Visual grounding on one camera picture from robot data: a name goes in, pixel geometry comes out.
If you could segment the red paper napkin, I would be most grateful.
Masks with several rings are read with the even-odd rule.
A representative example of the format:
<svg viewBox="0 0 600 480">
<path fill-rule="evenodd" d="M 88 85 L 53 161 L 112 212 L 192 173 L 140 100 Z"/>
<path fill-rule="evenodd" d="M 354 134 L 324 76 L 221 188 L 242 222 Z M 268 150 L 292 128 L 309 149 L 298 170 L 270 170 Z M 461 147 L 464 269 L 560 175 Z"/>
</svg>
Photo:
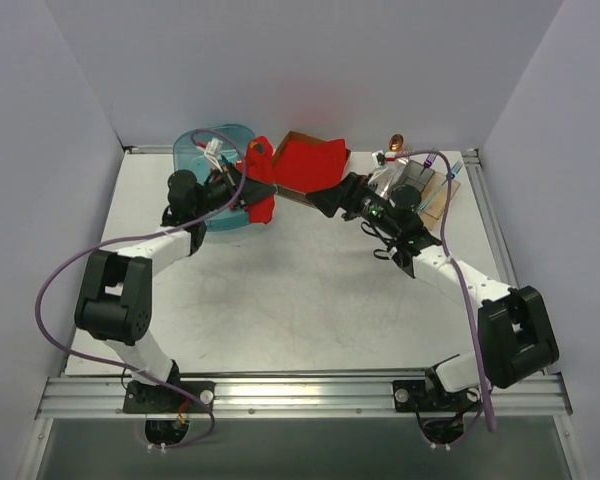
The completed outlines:
<svg viewBox="0 0 600 480">
<path fill-rule="evenodd" d="M 259 136 L 249 142 L 244 159 L 236 162 L 239 171 L 246 168 L 242 198 L 250 224 L 268 224 L 273 219 L 276 193 L 273 152 L 269 140 Z"/>
</svg>

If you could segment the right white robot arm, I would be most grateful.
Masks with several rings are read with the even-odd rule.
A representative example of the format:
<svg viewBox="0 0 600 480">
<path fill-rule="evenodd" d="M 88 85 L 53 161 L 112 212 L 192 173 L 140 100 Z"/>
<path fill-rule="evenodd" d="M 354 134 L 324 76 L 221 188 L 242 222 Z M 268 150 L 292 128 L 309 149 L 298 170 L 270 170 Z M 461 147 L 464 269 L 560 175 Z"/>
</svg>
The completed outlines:
<svg viewBox="0 0 600 480">
<path fill-rule="evenodd" d="M 366 221 L 407 275 L 467 308 L 473 350 L 433 367 L 423 385 L 430 406 L 445 409 L 468 388 L 508 388 L 558 361 L 542 295 L 531 286 L 516 289 L 492 279 L 446 252 L 415 211 L 420 194 L 414 186 L 397 186 L 383 197 L 368 177 L 350 173 L 306 198 L 327 217 L 340 213 Z"/>
</svg>

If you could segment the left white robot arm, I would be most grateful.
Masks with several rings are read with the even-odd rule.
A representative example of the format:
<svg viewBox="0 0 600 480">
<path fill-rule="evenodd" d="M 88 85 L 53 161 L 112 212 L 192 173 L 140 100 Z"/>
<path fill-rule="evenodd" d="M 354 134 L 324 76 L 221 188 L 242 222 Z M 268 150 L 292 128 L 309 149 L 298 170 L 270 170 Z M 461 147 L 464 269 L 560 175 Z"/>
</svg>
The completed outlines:
<svg viewBox="0 0 600 480">
<path fill-rule="evenodd" d="M 74 313 L 76 327 L 113 350 L 133 380 L 148 386 L 146 398 L 160 411 L 179 405 L 182 386 L 176 362 L 150 332 L 154 277 L 200 249 L 213 216 L 232 207 L 252 213 L 276 193 L 271 180 L 231 163 L 213 169 L 204 182 L 177 170 L 167 188 L 156 232 L 118 250 L 89 253 Z"/>
</svg>

